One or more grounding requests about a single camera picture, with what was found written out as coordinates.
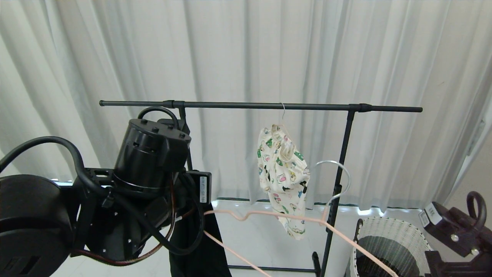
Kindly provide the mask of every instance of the curtain fold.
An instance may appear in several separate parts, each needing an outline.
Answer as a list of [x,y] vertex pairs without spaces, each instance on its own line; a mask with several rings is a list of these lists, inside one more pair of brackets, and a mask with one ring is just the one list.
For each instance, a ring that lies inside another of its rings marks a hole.
[[[86,166],[112,168],[140,109],[100,99],[422,106],[356,114],[341,199],[421,208],[451,192],[488,106],[491,55],[489,1],[1,1],[0,155],[54,135]],[[256,141],[282,113],[187,109],[193,165],[212,172],[214,197],[266,198]],[[346,117],[289,110],[283,121],[313,166],[339,159]],[[18,172],[74,178],[53,145],[4,174]],[[308,206],[330,198],[335,175],[313,169]]]

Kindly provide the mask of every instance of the sticker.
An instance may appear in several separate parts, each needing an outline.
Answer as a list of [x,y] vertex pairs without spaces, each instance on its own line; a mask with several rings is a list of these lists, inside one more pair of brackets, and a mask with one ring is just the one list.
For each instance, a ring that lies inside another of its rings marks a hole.
[[200,177],[200,203],[207,202],[207,177]]
[[437,210],[434,207],[434,204],[430,203],[426,209],[425,209],[427,216],[429,217],[429,220],[432,222],[432,224],[437,225],[441,220],[442,217],[439,215]]
[[429,218],[427,217],[425,210],[420,212],[419,217],[420,217],[420,222],[422,222],[423,227],[426,227],[427,225],[429,225],[430,221],[429,221]]

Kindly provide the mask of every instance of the white laundry basket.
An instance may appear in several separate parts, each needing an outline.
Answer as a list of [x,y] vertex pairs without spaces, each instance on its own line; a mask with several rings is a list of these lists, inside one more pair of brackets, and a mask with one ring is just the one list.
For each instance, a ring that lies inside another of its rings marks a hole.
[[[425,251],[432,249],[419,229],[408,222],[382,217],[359,219],[355,241],[401,277],[430,272]],[[387,276],[387,272],[353,248],[345,277]]]

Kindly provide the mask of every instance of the hanging black garment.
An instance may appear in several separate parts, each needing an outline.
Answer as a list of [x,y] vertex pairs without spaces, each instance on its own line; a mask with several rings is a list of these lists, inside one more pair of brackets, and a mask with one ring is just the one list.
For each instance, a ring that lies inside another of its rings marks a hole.
[[[203,212],[213,210],[212,204],[203,208]],[[198,213],[176,222],[171,243],[179,248],[186,248],[193,243],[198,231]],[[205,231],[222,241],[215,214],[205,216]],[[189,255],[178,256],[169,253],[172,277],[232,277],[225,250],[220,245],[203,235],[199,246]]]

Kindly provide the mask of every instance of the hanger hook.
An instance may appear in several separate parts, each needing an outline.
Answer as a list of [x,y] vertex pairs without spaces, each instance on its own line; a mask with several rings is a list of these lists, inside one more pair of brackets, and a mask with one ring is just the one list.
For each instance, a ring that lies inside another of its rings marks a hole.
[[324,160],[324,161],[319,161],[316,163],[316,165],[314,165],[314,168],[317,167],[318,165],[321,165],[321,164],[324,164],[324,163],[332,163],[332,164],[336,164],[338,165],[339,167],[341,167],[341,169],[347,174],[347,186],[345,187],[345,190],[342,191],[341,193],[338,193],[337,195],[333,195],[330,200],[326,203],[326,205],[328,206],[328,204],[331,203],[331,201],[337,199],[338,197],[342,196],[343,194],[345,194],[348,189],[350,188],[350,184],[352,183],[352,177],[350,176],[350,173],[348,172],[348,169],[341,163],[337,162],[337,161],[332,161],[332,160]]
[[285,116],[285,105],[282,102],[280,102],[280,104],[282,104],[283,107],[283,114],[282,114],[282,120],[283,120],[283,117]]

